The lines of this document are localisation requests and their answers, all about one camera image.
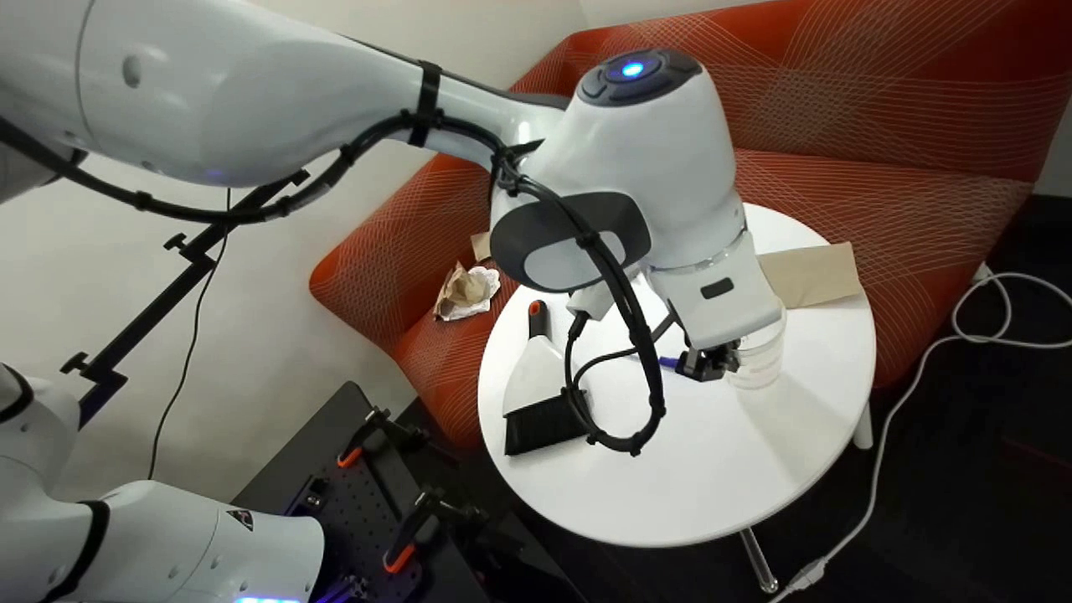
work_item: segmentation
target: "round white table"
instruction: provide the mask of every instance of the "round white table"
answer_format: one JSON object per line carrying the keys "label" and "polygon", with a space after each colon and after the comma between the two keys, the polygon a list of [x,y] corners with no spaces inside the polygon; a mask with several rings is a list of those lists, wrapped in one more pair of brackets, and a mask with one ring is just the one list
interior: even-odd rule
{"label": "round white table", "polygon": [[[746,204],[759,250],[824,245],[801,221]],[[550,523],[613,545],[695,545],[744,533],[808,491],[845,451],[851,434],[872,439],[868,393],[876,375],[876,321],[868,299],[790,309],[784,321],[782,378],[738,393],[723,383],[690,383],[665,370],[667,418],[640,455],[585,439],[506,455],[503,394],[530,337],[526,309],[540,291],[518,289],[503,309],[480,370],[480,428],[514,485]],[[636,277],[646,321],[667,309]],[[566,348],[563,296],[540,296],[554,315],[554,342]],[[577,364],[628,348],[616,310],[577,342]],[[683,353],[681,329],[659,337],[659,356]],[[584,378],[595,421],[629,434],[646,418],[646,383],[636,357],[592,367]]]}

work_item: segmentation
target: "small black object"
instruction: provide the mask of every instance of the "small black object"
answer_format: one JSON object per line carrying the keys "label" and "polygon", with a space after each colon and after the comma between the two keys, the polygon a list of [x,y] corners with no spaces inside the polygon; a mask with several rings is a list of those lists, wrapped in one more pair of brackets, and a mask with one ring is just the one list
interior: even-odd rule
{"label": "small black object", "polygon": [[440,488],[424,488],[415,495],[415,502],[409,506],[409,513],[401,517],[401,526],[391,540],[391,545],[383,551],[383,570],[389,577],[401,571],[411,555],[420,551],[420,533],[440,520],[448,528],[480,528],[485,526],[485,513],[476,506],[454,506],[448,498],[443,498]]}
{"label": "small black object", "polygon": [[424,67],[424,96],[415,107],[415,127],[409,131],[411,146],[426,146],[431,123],[443,116],[440,109],[443,67],[426,61],[420,67]]}
{"label": "small black object", "polygon": [[542,299],[530,306],[530,337],[540,337],[540,334],[550,337],[550,310]]}
{"label": "small black object", "polygon": [[244,526],[248,533],[255,533],[255,513],[244,506],[229,509],[229,517]]}
{"label": "small black object", "polygon": [[738,342],[708,353],[683,353],[675,367],[698,383],[717,383],[741,367]]}
{"label": "small black object", "polygon": [[288,502],[288,517],[317,517],[329,498],[329,478],[310,474],[305,485],[298,488],[296,502]]}
{"label": "small black object", "polygon": [[164,249],[169,249],[169,250],[173,250],[173,249],[179,249],[179,250],[181,250],[181,249],[188,249],[188,233],[173,233],[173,239],[169,239],[169,240],[164,240]]}
{"label": "small black object", "polygon": [[506,414],[506,455],[523,455],[579,434],[585,434],[585,428],[566,394],[554,394]]}
{"label": "small black object", "polygon": [[722,281],[711,281],[711,284],[700,289],[705,299],[722,299],[728,291],[733,291],[732,277],[722,277]]}
{"label": "small black object", "polygon": [[411,447],[424,447],[429,441],[426,428],[407,428],[407,426],[391,421],[391,412],[369,409],[367,421],[348,434],[348,441],[340,451],[334,466],[340,470],[352,470],[367,455],[367,441],[373,439],[373,433],[384,433],[389,441],[400,451],[411,451]]}

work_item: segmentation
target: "black mount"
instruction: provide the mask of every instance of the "black mount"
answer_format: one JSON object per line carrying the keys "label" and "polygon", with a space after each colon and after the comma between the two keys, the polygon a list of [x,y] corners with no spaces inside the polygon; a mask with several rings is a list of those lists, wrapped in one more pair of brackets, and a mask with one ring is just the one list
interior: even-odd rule
{"label": "black mount", "polygon": [[717,383],[728,370],[741,367],[741,342],[728,342],[717,348],[690,348],[676,357],[675,367],[686,378],[698,378],[698,383]]}
{"label": "black mount", "polygon": [[474,533],[485,528],[485,513],[480,506],[456,506],[440,488],[424,488],[401,526],[397,528],[391,545],[383,551],[383,570],[400,571],[420,549],[420,533],[440,520],[446,528]]}
{"label": "black mount", "polygon": [[[282,187],[303,184],[305,175],[293,181],[266,184],[244,195],[231,210],[257,210],[266,208]],[[237,221],[209,225],[193,240],[188,233],[173,233],[164,240],[169,250],[179,250],[191,264],[122,330],[115,334],[101,356],[77,353],[61,370],[77,370],[93,389],[82,399],[82,426],[89,426],[124,384],[128,375],[116,364],[151,334],[212,272],[214,257],[209,253],[217,240],[225,240]]]}

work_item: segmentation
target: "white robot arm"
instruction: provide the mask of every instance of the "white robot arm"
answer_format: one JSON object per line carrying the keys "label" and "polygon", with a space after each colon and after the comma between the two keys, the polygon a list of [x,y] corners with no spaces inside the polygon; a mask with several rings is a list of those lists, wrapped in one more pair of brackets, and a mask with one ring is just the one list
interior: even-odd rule
{"label": "white robot arm", "polygon": [[[93,149],[193,184],[296,175],[397,112],[476,123],[530,146],[515,169],[556,190],[621,264],[642,272],[695,348],[776,318],[733,190],[733,146],[705,67],[636,54],[545,107],[344,40],[248,0],[0,0],[0,127],[61,162]],[[397,136],[496,169],[458,131]],[[0,136],[0,204],[53,169]],[[601,289],[577,226],[534,187],[492,202],[492,250],[515,281]],[[162,482],[57,502],[77,406],[0,367],[3,599],[310,599],[316,520],[231,509]]]}

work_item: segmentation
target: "orange armchair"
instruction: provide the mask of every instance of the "orange armchair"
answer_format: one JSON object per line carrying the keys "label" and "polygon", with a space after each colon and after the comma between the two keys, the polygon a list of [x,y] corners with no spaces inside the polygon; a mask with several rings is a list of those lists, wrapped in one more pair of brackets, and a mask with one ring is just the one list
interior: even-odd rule
{"label": "orange armchair", "polygon": [[[514,91],[572,93],[601,61],[667,47],[715,73],[746,202],[851,240],[898,389],[1032,195],[1072,91],[1069,0],[775,0],[584,30]],[[482,318],[440,326],[435,289],[485,226],[485,175],[435,156],[313,275],[383,345],[456,447],[480,447]]]}

